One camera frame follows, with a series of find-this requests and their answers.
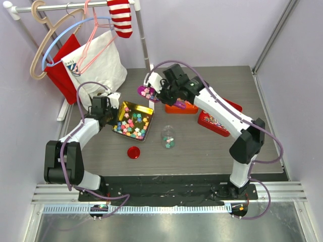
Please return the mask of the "purple plastic scoop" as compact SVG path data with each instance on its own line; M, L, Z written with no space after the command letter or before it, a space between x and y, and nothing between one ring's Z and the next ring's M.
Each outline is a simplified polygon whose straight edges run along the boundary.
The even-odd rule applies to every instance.
M152 101L153 103L160 102L160 100L156 96L156 91L152 87L139 86L137 88L137 93L140 96L148 99L149 101ZM175 106L177 108L185 109L186 108L186 103L185 103L185 101L181 101L181 100L178 99L173 104L173 106Z

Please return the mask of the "orange candy box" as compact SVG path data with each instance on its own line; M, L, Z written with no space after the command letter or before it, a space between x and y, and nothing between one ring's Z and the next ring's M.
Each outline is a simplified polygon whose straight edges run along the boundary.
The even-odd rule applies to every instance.
M174 114L196 114L198 112L198 107L179 98L173 106L166 104L165 111L166 113Z

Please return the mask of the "gold tin of star candies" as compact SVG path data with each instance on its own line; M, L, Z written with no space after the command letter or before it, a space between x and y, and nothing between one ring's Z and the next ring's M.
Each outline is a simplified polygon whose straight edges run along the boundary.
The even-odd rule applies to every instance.
M150 128L154 110L136 103L123 101L112 131L132 140L144 142Z

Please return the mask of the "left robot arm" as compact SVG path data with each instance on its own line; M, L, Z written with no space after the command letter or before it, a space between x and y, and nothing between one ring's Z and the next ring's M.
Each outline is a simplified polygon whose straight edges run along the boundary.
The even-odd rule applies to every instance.
M96 201L107 197L104 178L85 170L82 149L106 125L117 123L120 96L118 92L94 96L84 119L69 134L58 141L48 141L44 160L44 180L47 183L69 184L78 190L90 190Z

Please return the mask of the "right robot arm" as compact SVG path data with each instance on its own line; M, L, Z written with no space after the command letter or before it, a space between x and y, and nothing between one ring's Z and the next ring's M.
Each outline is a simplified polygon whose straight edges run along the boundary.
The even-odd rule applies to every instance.
M179 64L173 64L163 71L157 97L171 105L180 98L206 111L224 126L234 139L229 154L234 160L228 181L228 193L233 199L240 199L250 183L251 162L257 157L264 144L265 123L238 112L216 94L212 87L200 76L189 78Z

